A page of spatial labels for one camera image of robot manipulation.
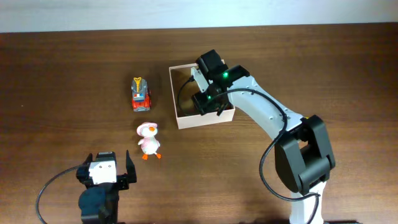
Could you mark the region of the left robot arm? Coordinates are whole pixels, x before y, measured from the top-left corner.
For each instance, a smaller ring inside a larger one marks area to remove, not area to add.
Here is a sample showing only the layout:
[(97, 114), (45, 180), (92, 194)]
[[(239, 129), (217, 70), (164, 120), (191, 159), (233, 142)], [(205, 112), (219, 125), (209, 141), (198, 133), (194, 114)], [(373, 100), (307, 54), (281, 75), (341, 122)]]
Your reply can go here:
[(89, 154), (76, 172), (76, 177), (86, 190), (81, 193), (78, 206), (81, 221), (91, 224), (117, 224), (119, 193), (137, 182), (136, 169), (126, 153), (126, 173), (117, 174), (116, 154), (99, 152)]

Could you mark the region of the red grey toy truck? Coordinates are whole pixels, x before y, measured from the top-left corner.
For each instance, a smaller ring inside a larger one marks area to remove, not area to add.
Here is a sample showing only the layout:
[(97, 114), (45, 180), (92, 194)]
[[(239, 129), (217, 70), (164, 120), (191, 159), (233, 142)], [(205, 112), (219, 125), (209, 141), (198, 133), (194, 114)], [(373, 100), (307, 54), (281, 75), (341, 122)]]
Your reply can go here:
[(151, 104), (151, 93), (147, 81), (141, 77), (134, 77), (131, 84), (132, 108), (135, 112), (149, 111)]

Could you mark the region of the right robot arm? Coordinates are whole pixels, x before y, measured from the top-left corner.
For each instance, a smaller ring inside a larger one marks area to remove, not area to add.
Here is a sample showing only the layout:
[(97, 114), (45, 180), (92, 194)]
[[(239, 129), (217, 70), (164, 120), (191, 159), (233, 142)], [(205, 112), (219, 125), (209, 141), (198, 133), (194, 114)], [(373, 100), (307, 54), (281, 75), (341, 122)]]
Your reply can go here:
[[(245, 112), (272, 142), (259, 163), (259, 176), (266, 189), (292, 205), (290, 223), (323, 223), (322, 195), (335, 168), (328, 131), (323, 120), (295, 113), (263, 90), (242, 66), (229, 68), (215, 50), (196, 59), (192, 71), (200, 91), (192, 96), (195, 109), (205, 115), (221, 114), (228, 106)], [(277, 193), (266, 181), (264, 164), (275, 155), (275, 170), (291, 195)]]

